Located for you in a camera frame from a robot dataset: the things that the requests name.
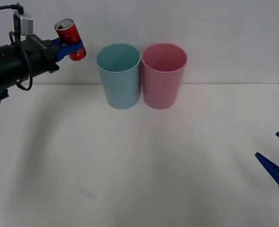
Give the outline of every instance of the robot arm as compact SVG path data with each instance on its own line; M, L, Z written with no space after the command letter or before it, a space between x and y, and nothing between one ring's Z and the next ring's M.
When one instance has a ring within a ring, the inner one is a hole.
M13 14L14 32L9 33L10 45L0 46L0 101L7 98L8 88L17 85L22 90L30 90L33 77L44 72L59 70L56 64L66 55L78 51L83 43L64 45L59 38L41 40L33 34L33 19L19 4L3 6L1 9L16 9ZM29 79L29 86L21 82Z

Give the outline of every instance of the plastic cup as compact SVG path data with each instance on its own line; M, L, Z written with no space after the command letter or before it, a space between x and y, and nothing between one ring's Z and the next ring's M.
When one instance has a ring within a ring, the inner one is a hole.
M140 96L140 52L128 44L104 47L97 57L108 103L116 109L134 106Z
M144 51L142 63L145 102L155 109L171 107L177 98L187 54L174 44L155 44Z

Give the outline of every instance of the can lid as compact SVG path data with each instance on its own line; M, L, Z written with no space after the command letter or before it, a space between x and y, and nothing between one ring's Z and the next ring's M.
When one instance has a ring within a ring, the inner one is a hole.
M70 29L73 25L74 25L74 22L72 19L63 19L54 25L54 29L56 31L65 31L65 30Z

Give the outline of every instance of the white table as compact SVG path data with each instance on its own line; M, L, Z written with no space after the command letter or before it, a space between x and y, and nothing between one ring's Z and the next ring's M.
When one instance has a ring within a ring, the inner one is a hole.
M279 85L182 85L110 107L99 85L0 106L0 227L279 227Z

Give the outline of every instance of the red soda can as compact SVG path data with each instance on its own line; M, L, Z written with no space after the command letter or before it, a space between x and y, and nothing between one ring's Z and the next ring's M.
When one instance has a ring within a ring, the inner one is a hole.
M63 19L54 25L54 29L59 35L59 38L63 44L71 45L77 44L81 41L81 37L78 34L78 29L72 19ZM86 50L84 45L78 51L69 54L69 57L73 61L80 61L86 56Z

